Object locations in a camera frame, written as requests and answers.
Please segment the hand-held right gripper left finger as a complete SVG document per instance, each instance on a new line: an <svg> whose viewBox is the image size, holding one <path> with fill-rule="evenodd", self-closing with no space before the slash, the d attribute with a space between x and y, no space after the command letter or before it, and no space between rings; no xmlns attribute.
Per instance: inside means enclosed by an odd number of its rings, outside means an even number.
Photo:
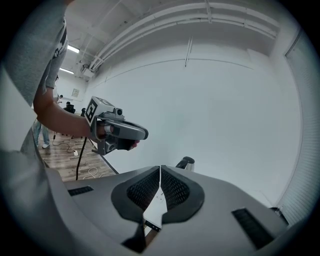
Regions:
<svg viewBox="0 0 320 256"><path fill-rule="evenodd" d="M161 256L161 247L153 241L146 246L143 213L159 188L160 168L144 167L122 174L67 181L68 191L84 221L78 222L84 240L98 256Z"/></svg>

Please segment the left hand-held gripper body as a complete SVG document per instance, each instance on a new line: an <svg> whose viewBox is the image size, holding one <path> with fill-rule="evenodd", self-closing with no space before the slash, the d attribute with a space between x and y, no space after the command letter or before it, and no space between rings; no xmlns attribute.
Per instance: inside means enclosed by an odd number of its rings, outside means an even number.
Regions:
<svg viewBox="0 0 320 256"><path fill-rule="evenodd" d="M97 142L96 153L104 156L116 149L118 140L112 133L104 137L98 136L98 120L103 122L104 126L115 126L115 122L123 122L125 117L123 110L117 108L107 100L92 96L84 114L86 121L90 126L90 135Z"/></svg>

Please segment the person's left forearm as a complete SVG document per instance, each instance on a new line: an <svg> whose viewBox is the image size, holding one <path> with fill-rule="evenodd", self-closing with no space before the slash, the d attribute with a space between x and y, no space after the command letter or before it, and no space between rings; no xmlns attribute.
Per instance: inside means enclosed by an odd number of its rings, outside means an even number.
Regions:
<svg viewBox="0 0 320 256"><path fill-rule="evenodd" d="M58 106L54 101L53 89L46 87L44 82L39 84L36 91L33 108L37 120L51 131L78 137L90 136L90 127L86 119Z"/></svg>

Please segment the steel electric kettle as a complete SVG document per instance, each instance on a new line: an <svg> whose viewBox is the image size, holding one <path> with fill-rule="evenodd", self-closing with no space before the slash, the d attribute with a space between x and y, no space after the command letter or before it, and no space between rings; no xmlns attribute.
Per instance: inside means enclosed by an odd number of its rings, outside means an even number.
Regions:
<svg viewBox="0 0 320 256"><path fill-rule="evenodd" d="M186 171L194 172L195 160L189 156L185 156L175 167Z"/></svg>

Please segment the white window blinds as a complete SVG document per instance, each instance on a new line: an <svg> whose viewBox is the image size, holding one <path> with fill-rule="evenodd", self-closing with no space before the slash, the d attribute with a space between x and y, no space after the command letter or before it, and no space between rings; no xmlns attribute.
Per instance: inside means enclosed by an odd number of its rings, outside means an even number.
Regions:
<svg viewBox="0 0 320 256"><path fill-rule="evenodd" d="M285 57L297 86L302 122L296 167L278 203L292 226L309 217L320 198L320 58L304 31Z"/></svg>

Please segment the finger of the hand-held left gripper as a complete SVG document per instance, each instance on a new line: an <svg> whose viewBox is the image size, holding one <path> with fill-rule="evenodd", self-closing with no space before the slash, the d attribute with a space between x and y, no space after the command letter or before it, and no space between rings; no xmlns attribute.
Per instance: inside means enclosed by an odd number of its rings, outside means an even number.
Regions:
<svg viewBox="0 0 320 256"><path fill-rule="evenodd" d="M107 119L104 121L104 130L107 135L133 141L146 140L149 135L146 128L126 120Z"/></svg>

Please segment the black office chair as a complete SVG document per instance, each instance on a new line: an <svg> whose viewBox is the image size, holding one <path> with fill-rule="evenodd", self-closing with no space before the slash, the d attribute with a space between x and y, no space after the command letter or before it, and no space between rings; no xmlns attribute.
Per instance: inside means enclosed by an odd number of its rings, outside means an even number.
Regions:
<svg viewBox="0 0 320 256"><path fill-rule="evenodd" d="M66 106L63 108L65 111L71 113L71 114L74 114L75 113L75 108L74 108L74 105L71 104L70 101L67 101L66 102Z"/></svg>

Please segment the person's gray shirt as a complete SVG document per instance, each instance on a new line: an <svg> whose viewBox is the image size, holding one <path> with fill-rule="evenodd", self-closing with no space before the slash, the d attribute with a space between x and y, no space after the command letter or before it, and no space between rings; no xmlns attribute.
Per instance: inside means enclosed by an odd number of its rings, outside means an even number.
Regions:
<svg viewBox="0 0 320 256"><path fill-rule="evenodd" d="M68 40L65 0L44 0L25 19L13 37L3 65L28 105L36 92L53 88Z"/></svg>

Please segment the white ceiling pipes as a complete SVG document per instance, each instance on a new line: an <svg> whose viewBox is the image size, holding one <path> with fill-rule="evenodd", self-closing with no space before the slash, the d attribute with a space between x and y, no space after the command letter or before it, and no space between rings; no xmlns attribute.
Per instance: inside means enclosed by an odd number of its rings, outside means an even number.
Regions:
<svg viewBox="0 0 320 256"><path fill-rule="evenodd" d="M272 40L280 30L275 6L265 0L173 0L134 18L97 52L89 69L95 72L117 52L156 31L192 23L222 23L260 33Z"/></svg>

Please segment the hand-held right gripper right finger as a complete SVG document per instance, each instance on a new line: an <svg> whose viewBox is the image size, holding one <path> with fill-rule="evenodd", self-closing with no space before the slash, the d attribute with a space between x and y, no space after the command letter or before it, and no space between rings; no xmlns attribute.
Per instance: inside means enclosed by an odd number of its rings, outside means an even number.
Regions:
<svg viewBox="0 0 320 256"><path fill-rule="evenodd" d="M268 245L287 231L271 209L229 182L164 165L161 188L161 255L270 255Z"/></svg>

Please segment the person's left hand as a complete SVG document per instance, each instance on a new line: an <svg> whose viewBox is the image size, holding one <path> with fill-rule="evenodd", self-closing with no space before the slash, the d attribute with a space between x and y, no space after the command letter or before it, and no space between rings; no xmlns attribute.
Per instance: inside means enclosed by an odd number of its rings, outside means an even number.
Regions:
<svg viewBox="0 0 320 256"><path fill-rule="evenodd" d="M107 133L112 133L114 131L113 125L98 125L97 127L97 138L92 138L96 143L101 141L107 136ZM140 143L139 140L135 140L134 142L131 142L129 147L126 149L127 151L130 151L138 146Z"/></svg>

